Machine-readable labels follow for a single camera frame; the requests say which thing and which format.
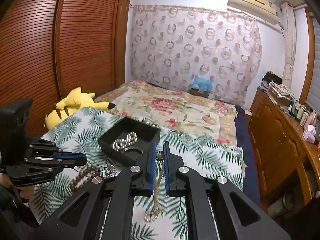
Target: patterned curtain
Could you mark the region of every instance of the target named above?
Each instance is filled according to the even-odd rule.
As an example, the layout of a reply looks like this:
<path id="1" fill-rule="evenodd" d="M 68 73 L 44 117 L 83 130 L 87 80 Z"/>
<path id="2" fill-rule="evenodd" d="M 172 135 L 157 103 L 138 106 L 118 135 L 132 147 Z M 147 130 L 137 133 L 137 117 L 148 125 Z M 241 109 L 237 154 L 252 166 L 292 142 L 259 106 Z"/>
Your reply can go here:
<path id="1" fill-rule="evenodd" d="M 293 64 L 296 56 L 296 20 L 292 6 L 287 2 L 281 5 L 284 19 L 285 63 L 282 83 L 291 88 Z"/>
<path id="2" fill-rule="evenodd" d="M 135 79 L 188 91 L 198 74 L 212 82 L 215 98 L 243 106 L 261 54 L 257 22 L 247 16 L 183 6 L 134 6 Z"/>

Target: bed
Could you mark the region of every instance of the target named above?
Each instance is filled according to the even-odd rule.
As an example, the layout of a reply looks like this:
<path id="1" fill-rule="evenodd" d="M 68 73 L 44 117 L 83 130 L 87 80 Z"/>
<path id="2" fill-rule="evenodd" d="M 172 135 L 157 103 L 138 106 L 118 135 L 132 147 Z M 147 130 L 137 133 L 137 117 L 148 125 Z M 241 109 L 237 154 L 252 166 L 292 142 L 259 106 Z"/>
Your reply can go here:
<path id="1" fill-rule="evenodd" d="M 124 100 L 128 100 L 128 104 L 123 104 Z M 240 106 L 166 90 L 140 80 L 128 82 L 95 101 L 115 103 L 116 108 L 110 112 L 118 116 L 147 116 L 150 122 L 174 130 L 185 130 L 194 135 L 207 133 L 217 143 L 241 147 L 246 166 L 244 193 L 260 206 L 257 167 L 244 111 Z M 178 109 L 179 105 L 176 107 L 174 102 L 181 102 L 183 110 Z"/>
<path id="2" fill-rule="evenodd" d="M 43 138 L 54 141 L 64 151 L 86 154 L 89 165 L 105 167 L 101 169 L 104 172 L 100 173 L 105 175 L 105 172 L 109 172 L 107 167 L 111 162 L 101 152 L 97 139 L 123 116 L 129 116 L 161 128 L 157 150 L 162 149 L 164 141 L 169 141 L 171 152 L 182 156 L 185 165 L 205 177 L 226 176 L 244 190 L 244 156 L 247 153 L 244 154 L 237 144 L 249 149 L 249 136 L 241 142 L 237 140 L 236 129 L 244 129 L 244 126 L 234 121 L 237 117 L 235 106 L 185 92 L 155 88 L 141 81 L 124 84 L 95 101 L 107 98 L 116 104 L 111 113 L 91 107 L 83 108 L 51 129 Z M 120 166 L 115 168 L 117 173 L 123 169 Z M 36 185 L 35 197 L 29 204 L 38 222 L 41 223 L 72 195 L 69 184 L 81 170 L 64 169 L 55 181 Z M 132 239 L 187 239 L 184 198 L 167 198 L 164 180 L 158 195 L 162 212 L 153 223 L 146 223 L 143 219 L 145 212 L 153 208 L 153 198 L 135 198 Z"/>

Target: wardrobe door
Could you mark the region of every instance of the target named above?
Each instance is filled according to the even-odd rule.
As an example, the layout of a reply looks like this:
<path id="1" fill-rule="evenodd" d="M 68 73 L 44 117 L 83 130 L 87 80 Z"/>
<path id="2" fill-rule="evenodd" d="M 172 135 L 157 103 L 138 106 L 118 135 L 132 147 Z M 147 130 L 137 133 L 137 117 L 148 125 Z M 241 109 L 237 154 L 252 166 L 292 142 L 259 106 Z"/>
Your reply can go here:
<path id="1" fill-rule="evenodd" d="M 55 52 L 62 97 L 76 87 L 95 93 L 114 88 L 118 1 L 59 0 Z"/>
<path id="2" fill-rule="evenodd" d="M 125 46 L 130 0 L 119 0 L 115 40 L 115 87 L 125 82 Z"/>
<path id="3" fill-rule="evenodd" d="M 0 106 L 32 98 L 28 136 L 41 136 L 48 106 L 60 100 L 52 56 L 58 0 L 14 0 L 0 22 Z"/>

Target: black tray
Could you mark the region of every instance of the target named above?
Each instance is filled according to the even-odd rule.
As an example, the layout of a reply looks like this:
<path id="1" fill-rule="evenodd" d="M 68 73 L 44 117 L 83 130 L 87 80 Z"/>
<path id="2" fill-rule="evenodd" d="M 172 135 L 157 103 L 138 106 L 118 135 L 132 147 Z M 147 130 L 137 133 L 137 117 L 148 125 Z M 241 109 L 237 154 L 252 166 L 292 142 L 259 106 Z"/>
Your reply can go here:
<path id="1" fill-rule="evenodd" d="M 153 142 L 156 142 L 158 145 L 160 141 L 159 128 L 149 126 L 128 117 L 124 117 L 117 122 L 98 139 L 103 153 L 116 163 L 127 167 L 134 165 L 137 157 L 141 153 L 137 150 L 129 150 L 122 154 L 112 148 L 112 143 L 116 139 L 125 139 L 131 131 L 136 132 L 138 137 L 137 142 L 133 146 L 140 148 L 143 153 L 151 152 Z"/>

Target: white wall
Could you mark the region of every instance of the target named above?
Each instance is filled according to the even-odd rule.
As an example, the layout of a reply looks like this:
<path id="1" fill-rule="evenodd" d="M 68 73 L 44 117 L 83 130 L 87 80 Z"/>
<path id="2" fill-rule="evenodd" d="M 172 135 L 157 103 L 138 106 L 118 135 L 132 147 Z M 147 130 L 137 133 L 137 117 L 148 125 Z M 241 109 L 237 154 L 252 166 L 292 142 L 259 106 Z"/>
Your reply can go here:
<path id="1" fill-rule="evenodd" d="M 309 54 L 309 35 L 306 11 L 304 8 L 294 12 L 296 18 L 296 58 L 293 64 L 291 91 L 299 100 L 306 76 Z"/>
<path id="2" fill-rule="evenodd" d="M 131 4 L 184 5 L 227 11 L 227 2 L 228 0 L 134 0 Z M 282 77 L 284 68 L 284 38 L 279 25 L 273 26 L 262 22 L 258 22 L 258 25 L 262 42 L 262 61 L 256 77 L 247 90 L 246 108 L 250 108 L 256 89 L 266 71 L 271 70 Z"/>
<path id="3" fill-rule="evenodd" d="M 133 9 L 129 7 L 127 39 L 125 45 L 125 81 L 131 80 L 130 55 L 131 55 L 131 28 L 132 28 Z"/>

